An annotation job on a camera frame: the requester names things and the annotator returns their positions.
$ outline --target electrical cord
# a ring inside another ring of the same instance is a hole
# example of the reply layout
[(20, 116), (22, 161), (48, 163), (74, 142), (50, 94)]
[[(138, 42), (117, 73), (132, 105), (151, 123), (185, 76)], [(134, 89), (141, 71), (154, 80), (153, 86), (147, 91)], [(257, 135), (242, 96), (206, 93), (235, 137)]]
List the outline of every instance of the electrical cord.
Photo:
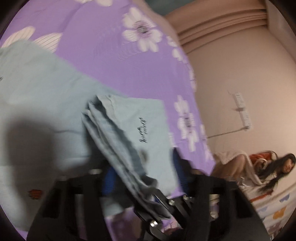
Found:
[(217, 135), (210, 136), (210, 137), (208, 137), (208, 139), (210, 139), (212, 137), (223, 136), (223, 135), (226, 135), (226, 134), (235, 133), (235, 132), (239, 132), (239, 131), (243, 131), (243, 130), (248, 130), (248, 129), (249, 129), (249, 127), (246, 126), (246, 127), (243, 127), (241, 129), (238, 129), (238, 130), (235, 130), (235, 131), (229, 131), (229, 132), (225, 132), (225, 133), (222, 133), (222, 134), (217, 134)]

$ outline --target colorful patterned bedsheet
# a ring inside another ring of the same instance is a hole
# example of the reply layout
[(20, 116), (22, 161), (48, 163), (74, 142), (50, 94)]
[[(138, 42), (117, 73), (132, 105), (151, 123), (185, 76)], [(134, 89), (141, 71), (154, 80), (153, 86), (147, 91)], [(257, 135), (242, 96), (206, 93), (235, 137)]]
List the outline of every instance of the colorful patterned bedsheet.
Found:
[(292, 185), (275, 197), (272, 194), (252, 204), (272, 240), (285, 226), (296, 208), (296, 185)]

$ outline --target white flower print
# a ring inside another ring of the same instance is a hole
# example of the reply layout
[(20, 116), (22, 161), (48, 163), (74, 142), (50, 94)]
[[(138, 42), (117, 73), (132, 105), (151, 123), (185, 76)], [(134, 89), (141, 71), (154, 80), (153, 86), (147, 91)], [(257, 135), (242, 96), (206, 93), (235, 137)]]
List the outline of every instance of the white flower print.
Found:
[(207, 145), (207, 135), (205, 133), (205, 126), (202, 124), (200, 125), (200, 133), (202, 135), (202, 142), (205, 151), (205, 161), (208, 162), (209, 160), (213, 160), (213, 156)]
[(59, 41), (61, 40), (62, 35), (63, 35), (62, 33), (47, 34), (34, 40), (34, 43), (54, 53), (57, 50), (57, 47), (58, 47)]
[(113, 4), (113, 0), (96, 0), (96, 2), (104, 7), (110, 7)]
[(90, 2), (90, 1), (92, 1), (92, 0), (75, 0), (76, 2), (80, 2), (80, 3), (86, 3), (86, 2)]
[[(84, 3), (90, 2), (90, 1), (92, 1), (92, 0), (75, 0), (75, 1), (84, 4)], [(104, 7), (110, 7), (110, 6), (113, 4), (113, 0), (96, 0), (96, 2), (97, 2), (99, 5), (102, 5), (102, 6), (104, 6)]]
[(177, 125), (181, 131), (181, 138), (188, 139), (189, 151), (194, 152), (196, 150), (195, 143), (199, 142), (199, 138), (195, 130), (193, 114), (189, 112), (188, 102), (183, 100), (182, 96), (178, 95), (177, 99), (178, 101), (174, 105), (179, 114)]
[[(10, 35), (8, 39), (4, 42), (2, 47), (8, 47), (12, 43), (18, 41), (18, 40), (28, 40), (33, 33), (35, 32), (35, 28), (33, 26), (28, 26), (20, 31), (17, 31)], [(37, 38), (33, 42), (41, 46), (42, 48), (54, 53), (58, 47), (59, 41), (61, 40), (62, 33), (51, 33), (46, 34), (44, 36), (41, 36), (40, 38)]]
[(181, 51), (178, 49), (178, 45), (176, 44), (176, 42), (169, 36), (167, 36), (167, 40), (168, 45), (174, 48), (172, 50), (173, 57), (176, 58), (178, 61), (183, 61), (183, 56), (181, 54)]
[(194, 71), (193, 71), (193, 69), (192, 69), (192, 67), (191, 67), (190, 64), (188, 64), (187, 67), (188, 67), (189, 79), (190, 79), (191, 87), (192, 87), (193, 91), (196, 92), (197, 83), (196, 83)]
[(33, 26), (25, 27), (20, 31), (17, 31), (12, 35), (10, 35), (8, 39), (6, 39), (2, 47), (8, 47), (9, 45), (21, 39), (28, 40), (33, 35), (34, 32), (35, 32), (35, 28)]
[(128, 28), (123, 31), (123, 37), (129, 42), (138, 41), (138, 48), (142, 52), (147, 52), (149, 49), (158, 52), (157, 43), (162, 40), (163, 33), (154, 29), (156, 24), (135, 7), (130, 8), (123, 16), (123, 25)]

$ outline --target power strip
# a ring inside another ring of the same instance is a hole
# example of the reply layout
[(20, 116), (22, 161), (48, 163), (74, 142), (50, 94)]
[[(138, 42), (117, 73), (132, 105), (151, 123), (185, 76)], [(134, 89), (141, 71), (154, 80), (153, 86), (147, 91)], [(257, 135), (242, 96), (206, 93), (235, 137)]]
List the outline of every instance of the power strip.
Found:
[(242, 119), (242, 122), (243, 122), (243, 125), (244, 125), (244, 129), (247, 131), (247, 130), (250, 130), (252, 128), (252, 122), (251, 122), (251, 118), (250, 118), (250, 115), (246, 109), (246, 104), (245, 104), (245, 101), (242, 97), (242, 94), (241, 93), (235, 93), (234, 94), (234, 98), (236, 100), (236, 103), (237, 103), (237, 107), (238, 107), (238, 111), (241, 115), (241, 119)]

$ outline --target beige wall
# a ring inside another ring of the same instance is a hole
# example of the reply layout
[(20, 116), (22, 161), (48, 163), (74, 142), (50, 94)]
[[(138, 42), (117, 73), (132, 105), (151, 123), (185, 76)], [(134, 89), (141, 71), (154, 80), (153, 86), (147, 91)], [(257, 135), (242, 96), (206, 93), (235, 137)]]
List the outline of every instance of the beige wall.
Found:
[(296, 154), (296, 64), (266, 27), (222, 37), (189, 54), (208, 136), (243, 127), (232, 94), (241, 92), (253, 129), (209, 139), (212, 152)]

